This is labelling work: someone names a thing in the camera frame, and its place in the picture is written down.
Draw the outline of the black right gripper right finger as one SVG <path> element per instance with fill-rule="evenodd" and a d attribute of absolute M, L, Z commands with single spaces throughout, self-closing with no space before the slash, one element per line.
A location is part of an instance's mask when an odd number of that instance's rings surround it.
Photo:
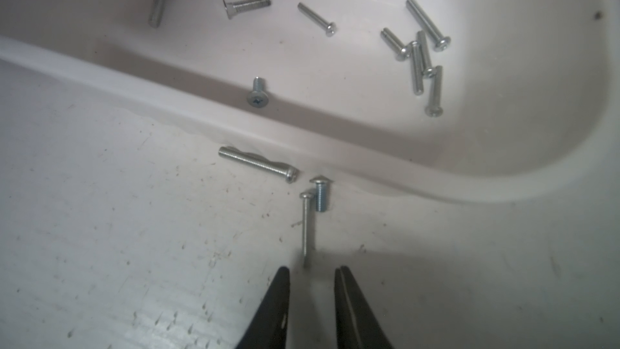
<path fill-rule="evenodd" d="M 334 300 L 338 348 L 393 348 L 347 266 L 335 270 Z"/>

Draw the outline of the silver short screw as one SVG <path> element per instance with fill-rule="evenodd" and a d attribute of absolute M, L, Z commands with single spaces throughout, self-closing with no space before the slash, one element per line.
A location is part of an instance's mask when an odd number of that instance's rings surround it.
<path fill-rule="evenodd" d="M 263 78 L 253 79 L 253 88 L 247 95 L 247 102 L 253 108 L 264 108 L 269 103 L 269 96 L 265 91 L 266 81 Z"/>
<path fill-rule="evenodd" d="M 331 181 L 324 176 L 317 176 L 310 180 L 316 185 L 316 211 L 324 213 L 329 208 L 329 187 Z"/>

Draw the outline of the silver flat head screw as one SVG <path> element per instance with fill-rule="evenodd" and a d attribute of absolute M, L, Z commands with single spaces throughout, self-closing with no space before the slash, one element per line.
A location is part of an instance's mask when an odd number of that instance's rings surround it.
<path fill-rule="evenodd" d="M 228 19 L 232 19 L 238 14 L 268 7 L 271 5 L 271 0 L 239 0 L 233 2 L 223 0 L 223 4 Z"/>

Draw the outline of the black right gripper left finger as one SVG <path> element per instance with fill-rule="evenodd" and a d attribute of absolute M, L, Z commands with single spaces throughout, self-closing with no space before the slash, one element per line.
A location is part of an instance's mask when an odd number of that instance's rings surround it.
<path fill-rule="evenodd" d="M 236 349 L 286 347 L 290 292 L 290 270 L 280 267 Z"/>

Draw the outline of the silver long screw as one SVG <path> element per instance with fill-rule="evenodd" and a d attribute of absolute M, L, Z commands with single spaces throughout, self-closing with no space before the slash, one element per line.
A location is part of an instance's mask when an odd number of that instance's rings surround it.
<path fill-rule="evenodd" d="M 256 154 L 242 152 L 232 147 L 223 146 L 219 148 L 218 154 L 221 158 L 227 158 L 234 162 L 244 163 L 271 174 L 279 175 L 284 178 L 288 184 L 295 182 L 299 174 L 299 171 L 295 167 L 287 163 L 270 161 Z"/>
<path fill-rule="evenodd" d="M 313 21 L 322 30 L 324 30 L 327 37 L 332 37 L 337 31 L 337 27 L 334 22 L 327 21 L 325 18 L 317 14 L 316 11 L 313 11 L 304 3 L 298 3 L 297 8 L 302 14 L 307 16 L 309 19 L 311 19 L 311 21 Z"/>
<path fill-rule="evenodd" d="M 308 268 L 308 224 L 311 217 L 311 211 L 313 209 L 313 200 L 316 196 L 314 190 L 308 190 L 300 193 L 300 199 L 302 200 L 302 267 Z"/>
<path fill-rule="evenodd" d="M 394 52 L 397 61 L 405 61 L 412 53 L 411 45 L 403 43 L 388 27 L 380 32 L 381 38 Z"/>
<path fill-rule="evenodd" d="M 436 66 L 434 74 L 431 76 L 431 89 L 429 91 L 429 100 L 425 107 L 425 113 L 429 117 L 442 116 L 443 109 L 441 105 L 442 96 L 442 76 L 443 67 Z"/>
<path fill-rule="evenodd" d="M 424 93 L 424 82 L 422 73 L 421 49 L 417 41 L 412 41 L 410 47 L 413 73 L 413 92 L 415 95 L 422 95 Z"/>
<path fill-rule="evenodd" d="M 430 57 L 427 36 L 423 30 L 418 31 L 417 42 L 419 44 L 420 52 L 421 52 L 422 74 L 426 79 L 430 79 L 434 76 L 435 69 L 434 69 L 434 66 L 432 65 L 432 61 Z"/>

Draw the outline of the white plastic storage box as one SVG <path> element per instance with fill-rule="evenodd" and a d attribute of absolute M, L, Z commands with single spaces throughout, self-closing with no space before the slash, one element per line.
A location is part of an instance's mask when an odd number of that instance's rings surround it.
<path fill-rule="evenodd" d="M 416 0 L 446 36 L 431 78 L 381 38 L 423 30 L 407 0 L 1 0 L 1 58 L 187 132 L 382 193 L 469 202 L 540 196 L 619 134 L 619 0 Z M 316 11 L 337 31 L 302 14 Z M 269 103 L 247 102 L 265 79 Z"/>

